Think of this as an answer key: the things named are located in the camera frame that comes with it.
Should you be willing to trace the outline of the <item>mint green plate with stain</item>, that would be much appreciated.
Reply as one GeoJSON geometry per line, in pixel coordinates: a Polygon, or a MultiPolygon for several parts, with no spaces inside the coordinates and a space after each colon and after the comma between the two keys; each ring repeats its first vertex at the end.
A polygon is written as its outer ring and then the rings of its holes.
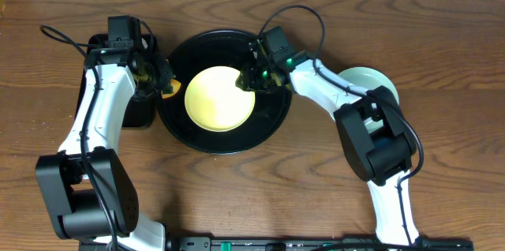
{"type": "MultiPolygon", "coordinates": [[[[398,97],[398,92],[396,90],[396,87],[394,84],[391,82],[391,80],[381,73],[380,71],[368,67],[353,67],[349,69],[343,70],[341,73],[338,74],[342,79],[348,81],[348,83],[352,84],[351,89],[360,92],[362,94],[365,94],[364,90],[356,89],[356,87],[359,88],[366,88],[368,90],[373,90],[375,88],[378,88],[379,86],[385,86],[388,88],[394,95],[397,104],[399,105],[399,97],[398,97]]],[[[356,103],[358,100],[361,98],[355,95],[352,95],[350,93],[346,93],[339,95],[339,100],[342,102],[339,102],[339,109],[343,107],[345,104],[352,104],[356,103]]],[[[383,127],[383,121],[373,121],[370,118],[365,119],[364,121],[365,127],[368,130],[369,133],[372,133],[381,127],[383,127]]]]}

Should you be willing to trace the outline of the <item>yellow plate with stain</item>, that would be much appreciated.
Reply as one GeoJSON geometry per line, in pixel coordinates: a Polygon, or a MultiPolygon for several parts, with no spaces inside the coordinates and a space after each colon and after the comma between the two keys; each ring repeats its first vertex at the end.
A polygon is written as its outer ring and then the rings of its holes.
{"type": "Polygon", "coordinates": [[[240,71],[214,66],[199,72],[185,91],[185,109],[200,128],[222,133],[241,126],[255,107],[256,95],[236,86],[240,71]]]}

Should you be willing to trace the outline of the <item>yellow green scrub sponge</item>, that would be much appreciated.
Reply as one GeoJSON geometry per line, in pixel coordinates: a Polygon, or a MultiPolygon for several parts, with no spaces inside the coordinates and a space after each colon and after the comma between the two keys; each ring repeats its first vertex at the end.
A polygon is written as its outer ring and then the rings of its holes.
{"type": "Polygon", "coordinates": [[[170,83],[161,91],[163,99],[169,99],[178,93],[181,88],[181,83],[175,79],[171,79],[170,83]]]}

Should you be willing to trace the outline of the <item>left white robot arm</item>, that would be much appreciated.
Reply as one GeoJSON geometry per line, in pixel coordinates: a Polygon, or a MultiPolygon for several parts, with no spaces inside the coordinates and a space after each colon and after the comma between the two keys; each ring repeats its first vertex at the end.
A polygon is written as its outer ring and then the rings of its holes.
{"type": "Polygon", "coordinates": [[[174,77],[146,23],[109,17],[108,34],[76,43],[49,25],[40,31],[84,57],[84,94],[68,136],[54,155],[39,157],[36,179],[55,234],[87,250],[165,250],[166,228],[140,212],[137,191],[118,158],[131,100],[172,92],[174,77]]]}

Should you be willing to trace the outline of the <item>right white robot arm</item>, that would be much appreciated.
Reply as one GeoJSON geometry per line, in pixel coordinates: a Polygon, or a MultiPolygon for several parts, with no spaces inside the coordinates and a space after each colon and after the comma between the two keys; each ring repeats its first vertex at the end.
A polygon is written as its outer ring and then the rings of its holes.
{"type": "Polygon", "coordinates": [[[307,51],[296,51],[275,27],[249,42],[253,60],[241,69],[236,85],[243,91],[271,93],[281,88],[312,100],[336,124],[346,161],[366,182],[376,215],[376,237],[389,249],[414,246],[408,180],[412,155],[421,150],[404,119],[391,82],[369,85],[346,80],[307,51]]]}

